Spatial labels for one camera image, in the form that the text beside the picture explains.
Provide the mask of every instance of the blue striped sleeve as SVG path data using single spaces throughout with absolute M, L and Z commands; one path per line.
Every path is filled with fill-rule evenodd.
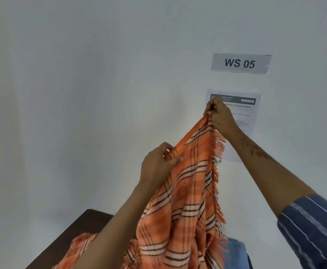
M 303 268 L 327 268 L 327 200 L 301 197 L 283 209 L 278 228 Z

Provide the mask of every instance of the white wall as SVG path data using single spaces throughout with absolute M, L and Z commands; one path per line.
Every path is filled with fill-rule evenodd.
M 217 52 L 272 54 L 269 74 L 213 72 Z M 262 93 L 253 139 L 327 198 L 327 0 L 0 0 L 0 70 L 0 268 L 115 213 L 209 88 Z M 227 235 L 298 268 L 243 165 L 219 171 Z

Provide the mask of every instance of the blue cloth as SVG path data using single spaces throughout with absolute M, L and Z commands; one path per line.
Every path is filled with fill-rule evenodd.
M 301 197 L 283 209 L 278 228 L 305 268 L 327 268 L 327 200 Z
M 224 246 L 228 250 L 224 253 L 224 269 L 249 269 L 244 243 L 228 238 L 228 243 L 225 243 Z

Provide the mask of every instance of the left hand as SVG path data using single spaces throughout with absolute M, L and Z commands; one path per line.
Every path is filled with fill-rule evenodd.
M 148 186 L 153 192 L 157 190 L 167 179 L 171 169 L 183 159 L 181 157 L 175 157 L 166 161 L 164 156 L 168 153 L 168 150 L 171 149 L 173 149 L 173 147 L 167 142 L 164 142 L 147 154 L 141 165 L 139 184 Z

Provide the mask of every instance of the forearm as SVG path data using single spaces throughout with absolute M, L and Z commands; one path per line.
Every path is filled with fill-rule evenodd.
M 296 199 L 315 194 L 314 190 L 275 161 L 239 128 L 227 139 L 276 216 Z
M 144 184 L 137 185 L 129 199 L 81 255 L 75 269 L 119 268 L 137 223 L 154 193 Z

